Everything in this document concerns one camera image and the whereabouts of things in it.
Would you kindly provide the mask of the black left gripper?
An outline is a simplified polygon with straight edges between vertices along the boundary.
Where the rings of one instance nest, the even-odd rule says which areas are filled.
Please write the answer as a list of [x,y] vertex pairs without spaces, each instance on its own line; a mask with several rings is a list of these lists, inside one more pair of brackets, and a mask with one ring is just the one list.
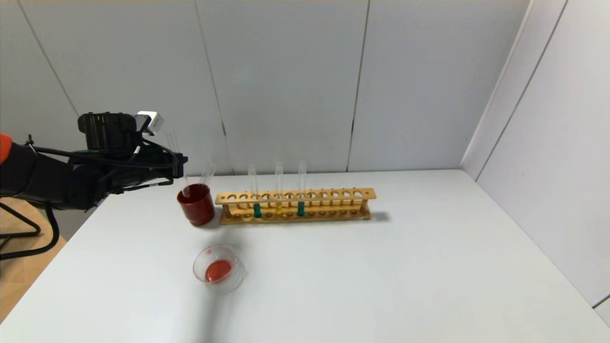
[[165,178],[183,177],[183,165],[189,161],[187,156],[162,145],[145,145],[144,151],[144,162],[155,165],[155,168],[151,167],[151,170]]

